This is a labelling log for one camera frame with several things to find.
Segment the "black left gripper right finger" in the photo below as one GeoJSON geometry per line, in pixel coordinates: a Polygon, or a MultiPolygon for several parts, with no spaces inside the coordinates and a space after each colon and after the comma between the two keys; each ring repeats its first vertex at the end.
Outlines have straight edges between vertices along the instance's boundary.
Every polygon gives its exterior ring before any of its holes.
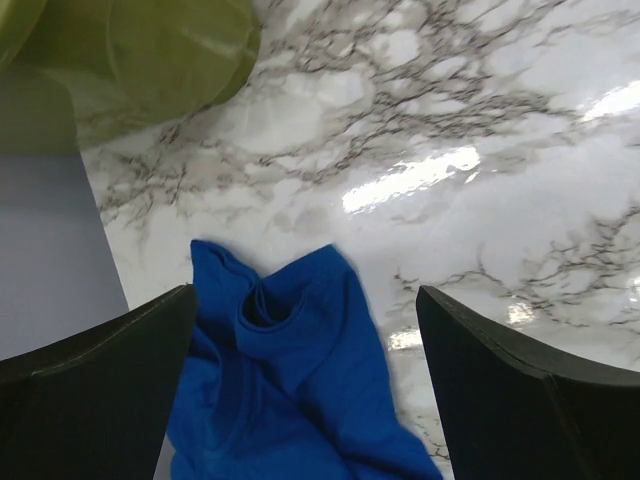
{"type": "Polygon", "coordinates": [[[416,311],[458,479],[636,479],[639,374],[488,319],[434,287],[416,311]]]}

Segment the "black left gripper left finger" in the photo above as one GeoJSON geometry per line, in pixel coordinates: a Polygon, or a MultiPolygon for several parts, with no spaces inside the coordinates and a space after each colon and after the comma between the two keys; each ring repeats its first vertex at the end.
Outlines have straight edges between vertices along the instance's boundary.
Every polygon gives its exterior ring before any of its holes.
{"type": "Polygon", "coordinates": [[[2,478],[153,478],[196,313],[182,285],[2,361],[2,478]]]}

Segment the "blue t shirt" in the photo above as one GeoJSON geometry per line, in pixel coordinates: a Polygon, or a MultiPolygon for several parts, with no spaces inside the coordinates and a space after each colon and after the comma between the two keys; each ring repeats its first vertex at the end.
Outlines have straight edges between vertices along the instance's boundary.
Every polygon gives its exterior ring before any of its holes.
{"type": "Polygon", "coordinates": [[[399,421],[354,269],[327,245],[260,277],[191,244],[198,312],[171,412],[175,479],[437,479],[399,421]]]}

